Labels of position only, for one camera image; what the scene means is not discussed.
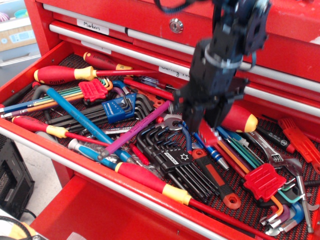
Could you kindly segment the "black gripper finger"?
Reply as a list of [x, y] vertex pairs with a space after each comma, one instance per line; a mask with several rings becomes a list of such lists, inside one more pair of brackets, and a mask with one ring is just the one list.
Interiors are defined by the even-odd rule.
[[221, 125], [229, 113], [234, 101], [234, 97], [221, 97], [214, 107], [206, 109], [205, 120], [211, 128]]
[[208, 104], [206, 102], [183, 102], [182, 119], [190, 132], [198, 132], [207, 107]]

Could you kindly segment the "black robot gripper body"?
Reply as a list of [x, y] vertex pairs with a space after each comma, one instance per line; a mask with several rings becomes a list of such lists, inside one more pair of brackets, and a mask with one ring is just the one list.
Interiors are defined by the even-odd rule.
[[267, 39], [270, 1], [214, 0], [212, 3], [212, 38], [197, 43], [189, 82], [174, 94], [175, 108], [182, 116], [184, 101], [207, 103], [207, 110], [222, 97], [242, 99], [248, 82], [236, 80], [236, 71], [243, 57], [262, 49]]

